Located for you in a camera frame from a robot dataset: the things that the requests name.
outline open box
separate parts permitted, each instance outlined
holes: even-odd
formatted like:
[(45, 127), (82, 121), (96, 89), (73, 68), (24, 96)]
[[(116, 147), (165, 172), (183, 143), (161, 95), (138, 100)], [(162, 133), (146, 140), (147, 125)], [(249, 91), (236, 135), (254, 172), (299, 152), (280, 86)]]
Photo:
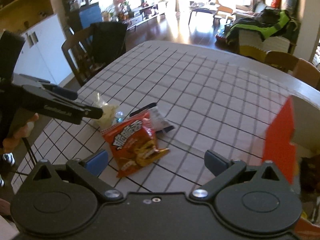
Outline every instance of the open box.
[[(266, 131), (262, 160), (272, 160), (299, 189), (302, 157), (311, 158), (320, 149), (320, 109), (297, 96), (289, 96)], [(320, 226), (300, 218), (295, 233), (301, 239), (320, 239)]]

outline orange snack bag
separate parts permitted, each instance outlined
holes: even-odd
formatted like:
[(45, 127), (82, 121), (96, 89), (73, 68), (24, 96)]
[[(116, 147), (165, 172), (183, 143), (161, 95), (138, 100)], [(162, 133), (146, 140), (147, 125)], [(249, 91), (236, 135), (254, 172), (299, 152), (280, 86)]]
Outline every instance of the orange snack bag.
[(118, 178), (138, 171), (169, 152), (169, 149), (157, 148), (156, 134), (147, 110), (102, 131), (101, 134), (109, 143), (119, 166)]

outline table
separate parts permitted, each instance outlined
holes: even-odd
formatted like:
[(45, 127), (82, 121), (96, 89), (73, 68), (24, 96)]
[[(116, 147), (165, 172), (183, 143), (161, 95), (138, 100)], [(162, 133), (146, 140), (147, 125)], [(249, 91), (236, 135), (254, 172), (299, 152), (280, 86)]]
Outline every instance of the table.
[[(186, 191), (213, 178), (204, 167), (207, 149), (228, 159), (259, 164), (264, 131), (289, 94), (301, 93), (320, 105), (319, 92), (270, 66), (218, 50), (147, 41), (130, 50), (81, 88), (89, 100), (99, 91), (126, 114), (151, 102), (176, 127), (158, 142), (171, 152), (128, 178), (116, 178), (110, 156), (100, 178), (128, 191)], [(93, 120), (81, 125), (52, 120), (33, 149), (51, 163), (85, 158), (106, 147)], [(27, 160), (19, 171), (28, 173)], [(15, 176), (14, 190), (25, 178)]]
[(204, 6), (199, 6), (199, 7), (191, 7), (191, 12), (190, 12), (190, 18), (189, 18), (189, 23), (190, 24), (190, 20), (191, 20), (191, 15), (193, 12), (196, 12), (196, 15), (198, 12), (203, 12), (203, 13), (210, 13), (212, 15), (214, 15), (217, 11), (218, 11), (218, 7), (220, 5), (216, 4), (216, 5), (204, 5)]

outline snack bag logo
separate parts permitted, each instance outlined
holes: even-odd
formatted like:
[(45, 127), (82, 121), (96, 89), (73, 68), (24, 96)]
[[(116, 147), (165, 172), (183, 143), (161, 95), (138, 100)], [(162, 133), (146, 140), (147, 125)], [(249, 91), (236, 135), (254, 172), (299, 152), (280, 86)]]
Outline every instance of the snack bag logo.
[(128, 138), (133, 135), (135, 132), (139, 131), (142, 128), (142, 121), (137, 120), (132, 124), (127, 125), (123, 128), (122, 132), (115, 136), (115, 139), (112, 143), (113, 146), (117, 146), (117, 150), (122, 149), (122, 147), (127, 142)]

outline person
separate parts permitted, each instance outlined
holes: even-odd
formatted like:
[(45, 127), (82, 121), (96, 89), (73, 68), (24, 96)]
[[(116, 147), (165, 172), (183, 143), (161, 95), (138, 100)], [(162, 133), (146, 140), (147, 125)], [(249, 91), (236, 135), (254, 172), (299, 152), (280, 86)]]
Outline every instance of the person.
[[(34, 114), (29, 120), (27, 120), (27, 123), (20, 127), (17, 131), (13, 133), (13, 135), (9, 138), (6, 138), (3, 140), (3, 151), (4, 154), (2, 155), (2, 159), (5, 162), (8, 162), (11, 166), (14, 165), (15, 160), (12, 152), (14, 149), (18, 146), (20, 139), (23, 137), (28, 137), (30, 135), (30, 132), (32, 131), (34, 127), (34, 122), (39, 119), (39, 115), (36, 113)], [(4, 187), (5, 182), (1, 177), (1, 171), (0, 171), (0, 187)]]

